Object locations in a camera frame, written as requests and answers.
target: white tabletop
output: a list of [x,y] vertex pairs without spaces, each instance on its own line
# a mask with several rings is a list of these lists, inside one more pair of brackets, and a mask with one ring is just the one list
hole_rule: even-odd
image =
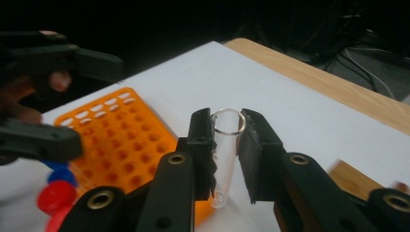
[[[44,114],[44,122],[53,124],[58,116],[71,109],[123,87],[132,87],[179,137],[188,135],[190,116],[198,109],[210,107],[215,112],[221,108],[248,108],[265,116],[288,152],[309,155],[325,170],[341,159],[382,186],[410,180],[409,135],[219,43],[204,44],[121,83],[51,110]],[[16,223],[15,213],[29,215],[27,219],[35,218],[38,230],[31,222],[30,231],[42,231],[47,217],[37,210],[34,201],[41,185],[45,185],[47,169],[36,162],[19,160],[1,167],[0,172],[0,231],[11,231],[9,225],[24,226],[21,220],[25,217]],[[12,203],[12,200],[18,202],[18,192],[27,192],[25,198],[21,196],[24,201],[20,199],[26,203],[24,207]],[[195,231],[279,231],[272,202],[250,205],[239,162],[229,197],[227,205]],[[29,212],[33,207],[35,213]]]

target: orange test tube rack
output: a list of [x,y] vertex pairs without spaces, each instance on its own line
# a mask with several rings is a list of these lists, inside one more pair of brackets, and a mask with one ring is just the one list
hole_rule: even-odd
[[[128,87],[67,112],[54,124],[81,136],[84,153],[70,163],[78,196],[99,186],[131,192],[153,179],[161,156],[175,151],[177,144],[175,135]],[[195,225],[213,211],[210,201],[195,202]]]

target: wooden surface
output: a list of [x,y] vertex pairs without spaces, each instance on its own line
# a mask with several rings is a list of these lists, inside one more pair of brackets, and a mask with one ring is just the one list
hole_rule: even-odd
[[368,200],[370,192],[374,189],[382,188],[368,176],[340,160],[329,172],[329,176],[334,180],[339,188],[353,194],[363,200]]
[[410,134],[410,105],[374,93],[247,39],[235,39],[224,45],[383,124]]

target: red cap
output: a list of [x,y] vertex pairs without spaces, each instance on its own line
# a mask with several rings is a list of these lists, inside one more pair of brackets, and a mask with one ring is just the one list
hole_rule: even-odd
[[48,221],[45,232],[58,232],[66,215],[70,212],[73,206],[66,206],[57,211],[54,216]]
[[53,216],[60,209],[72,206],[75,198],[75,188],[67,181],[57,180],[42,190],[37,199],[37,206],[46,214]]

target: glass test tube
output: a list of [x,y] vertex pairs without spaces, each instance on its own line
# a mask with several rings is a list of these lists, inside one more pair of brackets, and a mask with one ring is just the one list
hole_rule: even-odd
[[217,185],[214,191],[214,199],[211,206],[221,208],[226,204],[230,182],[235,167],[235,158],[239,136],[245,130],[246,120],[244,115],[234,109],[221,109],[211,115],[214,122],[214,140],[217,143],[213,159],[217,165],[215,178]]

